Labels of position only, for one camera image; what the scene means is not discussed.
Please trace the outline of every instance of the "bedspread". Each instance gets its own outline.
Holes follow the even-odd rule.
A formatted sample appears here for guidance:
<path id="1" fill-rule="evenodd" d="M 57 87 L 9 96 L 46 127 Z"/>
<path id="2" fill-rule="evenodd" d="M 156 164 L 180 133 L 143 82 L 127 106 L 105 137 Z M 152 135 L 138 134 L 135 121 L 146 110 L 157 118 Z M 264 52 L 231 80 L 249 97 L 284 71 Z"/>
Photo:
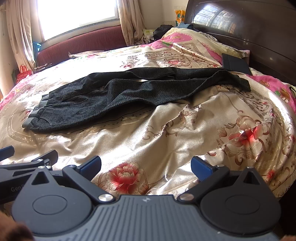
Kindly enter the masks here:
<path id="1" fill-rule="evenodd" d="M 70 59 L 22 80 L 0 103 L 0 147 L 16 151 L 1 164 L 55 149 L 54 169 L 62 169 L 99 155 L 102 169 L 93 182 L 111 194 L 177 197 L 198 183 L 190 160 L 199 155 L 232 170 L 254 166 L 281 197 L 296 178 L 295 114 L 282 96 L 245 74 L 235 73 L 249 81 L 251 92 L 213 86 L 175 103 L 123 108 L 70 133 L 34 134 L 21 127 L 43 94 L 90 73 L 220 67 L 221 53 L 245 54 L 205 34 L 173 28 L 152 44 Z"/>

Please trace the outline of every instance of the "red bag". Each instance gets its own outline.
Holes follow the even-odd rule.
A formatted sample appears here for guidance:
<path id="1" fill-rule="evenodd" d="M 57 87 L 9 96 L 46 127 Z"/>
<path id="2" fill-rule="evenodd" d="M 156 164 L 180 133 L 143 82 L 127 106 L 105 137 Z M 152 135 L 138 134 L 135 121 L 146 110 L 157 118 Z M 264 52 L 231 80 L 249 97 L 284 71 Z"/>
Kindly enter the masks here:
<path id="1" fill-rule="evenodd" d="M 22 79 L 26 78 L 28 75 L 32 75 L 32 70 L 28 70 L 26 66 L 20 66 L 20 73 L 17 75 L 17 83 L 20 82 Z"/>

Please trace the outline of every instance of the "dark wooden headboard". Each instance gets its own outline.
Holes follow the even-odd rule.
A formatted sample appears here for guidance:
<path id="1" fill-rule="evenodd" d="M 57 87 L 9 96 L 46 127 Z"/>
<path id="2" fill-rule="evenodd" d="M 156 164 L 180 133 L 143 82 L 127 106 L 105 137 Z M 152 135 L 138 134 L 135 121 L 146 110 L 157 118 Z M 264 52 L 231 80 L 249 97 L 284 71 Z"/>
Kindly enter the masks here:
<path id="1" fill-rule="evenodd" d="M 287 0 L 189 0 L 185 23 L 237 49 L 249 66 L 296 85 L 296 9 Z"/>

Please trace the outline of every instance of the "red sofa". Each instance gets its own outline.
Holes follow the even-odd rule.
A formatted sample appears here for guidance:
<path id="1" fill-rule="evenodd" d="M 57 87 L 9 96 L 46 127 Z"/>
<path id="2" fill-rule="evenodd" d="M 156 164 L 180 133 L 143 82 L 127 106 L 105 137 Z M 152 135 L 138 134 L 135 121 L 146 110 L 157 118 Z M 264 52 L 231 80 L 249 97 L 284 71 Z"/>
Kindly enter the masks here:
<path id="1" fill-rule="evenodd" d="M 98 29 L 86 34 L 75 36 L 58 44 L 52 45 L 38 53 L 37 63 L 59 64 L 69 59 L 68 53 L 81 53 L 91 50 L 112 50 L 126 47 L 121 26 Z"/>

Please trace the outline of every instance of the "wall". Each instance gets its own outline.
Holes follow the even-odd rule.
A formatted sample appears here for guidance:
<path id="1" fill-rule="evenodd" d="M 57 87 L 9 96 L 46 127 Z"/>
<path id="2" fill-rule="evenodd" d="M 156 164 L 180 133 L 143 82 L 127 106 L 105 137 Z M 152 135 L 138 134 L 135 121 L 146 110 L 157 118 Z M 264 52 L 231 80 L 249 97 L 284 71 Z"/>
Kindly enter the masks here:
<path id="1" fill-rule="evenodd" d="M 156 29 L 163 22 L 163 6 L 161 0 L 139 0 L 141 13 L 146 29 Z"/>
<path id="2" fill-rule="evenodd" d="M 0 90 L 3 95 L 7 95 L 14 86 L 11 76 L 14 69 L 17 69 L 17 63 L 8 36 L 6 11 L 0 10 Z"/>
<path id="3" fill-rule="evenodd" d="M 175 8 L 182 7 L 182 9 L 186 10 L 187 3 L 188 3 L 188 0 L 162 0 L 163 22 L 166 23 L 170 21 L 176 21 Z"/>
<path id="4" fill-rule="evenodd" d="M 147 29 L 156 29 L 161 24 L 176 25 L 175 7 L 186 9 L 188 0 L 139 0 L 141 13 Z"/>

